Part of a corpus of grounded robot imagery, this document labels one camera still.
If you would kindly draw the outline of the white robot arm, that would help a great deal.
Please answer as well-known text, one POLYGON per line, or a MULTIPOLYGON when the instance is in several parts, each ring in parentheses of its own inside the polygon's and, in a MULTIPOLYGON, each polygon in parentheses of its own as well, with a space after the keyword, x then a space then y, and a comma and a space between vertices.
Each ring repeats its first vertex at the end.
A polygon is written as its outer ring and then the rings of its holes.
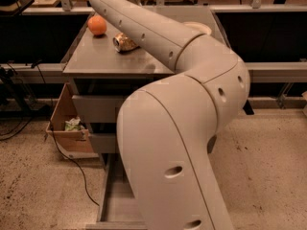
POLYGON ((117 118, 122 162, 148 230, 234 230, 207 145, 249 92, 244 62, 208 34, 136 0, 92 8, 173 75, 133 92, 117 118))

